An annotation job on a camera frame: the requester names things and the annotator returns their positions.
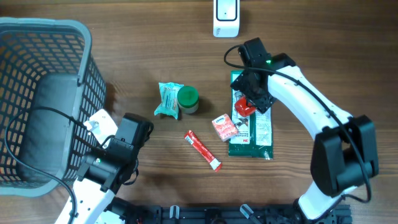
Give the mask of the red sriracha bottle green cap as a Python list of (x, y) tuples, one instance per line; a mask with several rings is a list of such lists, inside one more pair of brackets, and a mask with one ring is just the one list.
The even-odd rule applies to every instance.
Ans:
[(256, 112), (256, 107), (248, 102), (245, 96), (240, 97), (240, 99), (235, 102), (234, 108), (236, 112), (242, 117), (250, 116)]

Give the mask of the teal white tissue packet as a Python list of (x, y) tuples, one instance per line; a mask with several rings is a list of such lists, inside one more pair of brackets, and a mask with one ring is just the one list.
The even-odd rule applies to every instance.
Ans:
[(161, 103), (154, 111), (155, 116), (164, 114), (178, 119), (179, 106), (177, 95), (182, 87), (183, 85), (173, 82), (159, 83)]

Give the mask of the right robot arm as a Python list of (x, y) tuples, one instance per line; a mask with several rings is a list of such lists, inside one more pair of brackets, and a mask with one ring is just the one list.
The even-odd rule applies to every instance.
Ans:
[(268, 112), (275, 101), (283, 103), (303, 124), (314, 143), (310, 164), (312, 183), (287, 205), (265, 207), (257, 217), (248, 205), (241, 213), (254, 223), (350, 223), (345, 204), (353, 191), (366, 188), (379, 173), (376, 131), (365, 115), (352, 116), (318, 91), (286, 54), (271, 55), (260, 39), (235, 46), (241, 73), (231, 83), (242, 98), (235, 107), (242, 115)]

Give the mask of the green lid white jar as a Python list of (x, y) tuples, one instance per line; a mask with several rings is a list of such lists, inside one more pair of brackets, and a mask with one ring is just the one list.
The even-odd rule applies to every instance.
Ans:
[(192, 86), (183, 86), (177, 93), (177, 101), (182, 113), (192, 114), (198, 109), (199, 94)]

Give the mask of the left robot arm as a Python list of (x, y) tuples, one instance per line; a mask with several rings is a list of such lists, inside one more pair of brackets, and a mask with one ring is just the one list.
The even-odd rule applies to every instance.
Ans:
[(82, 157), (73, 183), (75, 195), (55, 223), (133, 223), (133, 205), (116, 194), (121, 186), (135, 182), (131, 176), (138, 174), (137, 156), (154, 125), (132, 113), (117, 125), (104, 109), (84, 125), (99, 144)]

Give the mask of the green 3M gloves package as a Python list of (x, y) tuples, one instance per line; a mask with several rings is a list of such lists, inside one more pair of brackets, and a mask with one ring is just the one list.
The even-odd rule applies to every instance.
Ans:
[(240, 91), (231, 90), (231, 120), (237, 127), (238, 135), (229, 139), (229, 157), (256, 157), (273, 160), (273, 129), (271, 109), (264, 114), (256, 111), (250, 116), (241, 116), (234, 108), (243, 96)]

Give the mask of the long red snack stick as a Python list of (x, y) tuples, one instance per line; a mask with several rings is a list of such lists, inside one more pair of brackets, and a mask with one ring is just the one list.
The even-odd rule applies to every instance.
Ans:
[(187, 131), (184, 135), (184, 139), (205, 158), (215, 172), (218, 172), (222, 168), (222, 163), (198, 139), (197, 135), (192, 130)]

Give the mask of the small red candy box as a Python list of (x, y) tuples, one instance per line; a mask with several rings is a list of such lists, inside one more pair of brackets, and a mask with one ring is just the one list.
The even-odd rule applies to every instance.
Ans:
[(212, 121), (212, 125), (217, 135), (223, 142), (231, 139), (239, 133), (237, 127), (227, 114), (222, 114), (221, 116), (215, 118)]

